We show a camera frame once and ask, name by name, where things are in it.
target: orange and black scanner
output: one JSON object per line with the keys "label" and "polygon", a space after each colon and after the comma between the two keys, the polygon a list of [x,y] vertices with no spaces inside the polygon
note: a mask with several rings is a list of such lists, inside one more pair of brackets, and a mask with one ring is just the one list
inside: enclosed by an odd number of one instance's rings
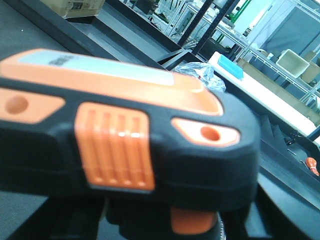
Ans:
{"label": "orange and black scanner", "polygon": [[0,62],[0,189],[164,203],[172,216],[255,197],[260,129],[193,77],[35,49]]}

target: orange screwdriver handle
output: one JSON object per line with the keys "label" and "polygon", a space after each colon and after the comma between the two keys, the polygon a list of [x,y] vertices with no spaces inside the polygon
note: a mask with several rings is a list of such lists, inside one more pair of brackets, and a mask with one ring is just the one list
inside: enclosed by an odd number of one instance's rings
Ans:
{"label": "orange screwdriver handle", "polygon": [[319,176],[319,172],[317,170],[317,161],[313,157],[308,157],[305,160],[305,164],[308,166],[311,172],[313,172],[315,175]]}

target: blue object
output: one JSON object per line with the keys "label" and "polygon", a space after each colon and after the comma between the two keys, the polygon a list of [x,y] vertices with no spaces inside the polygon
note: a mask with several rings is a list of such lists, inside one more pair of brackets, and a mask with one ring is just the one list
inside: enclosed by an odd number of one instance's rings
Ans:
{"label": "blue object", "polygon": [[233,61],[230,61],[225,56],[221,55],[218,64],[223,67],[225,70],[227,70],[229,73],[231,73],[233,76],[235,76],[237,79],[243,79],[244,78],[244,70],[239,67],[237,64],[235,64]]}

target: white plastic bin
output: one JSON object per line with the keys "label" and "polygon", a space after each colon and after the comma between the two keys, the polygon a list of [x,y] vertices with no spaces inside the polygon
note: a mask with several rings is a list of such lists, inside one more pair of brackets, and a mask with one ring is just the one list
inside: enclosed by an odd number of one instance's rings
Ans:
{"label": "white plastic bin", "polygon": [[276,64],[294,78],[298,78],[309,67],[309,63],[290,49],[282,52]]}

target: scanner label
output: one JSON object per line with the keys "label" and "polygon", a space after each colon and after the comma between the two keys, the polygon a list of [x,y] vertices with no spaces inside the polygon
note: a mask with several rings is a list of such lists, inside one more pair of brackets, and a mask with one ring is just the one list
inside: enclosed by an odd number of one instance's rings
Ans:
{"label": "scanner label", "polygon": [[32,53],[20,58],[19,62],[91,72],[166,86],[172,86],[175,82],[173,75],[164,70],[53,50]]}

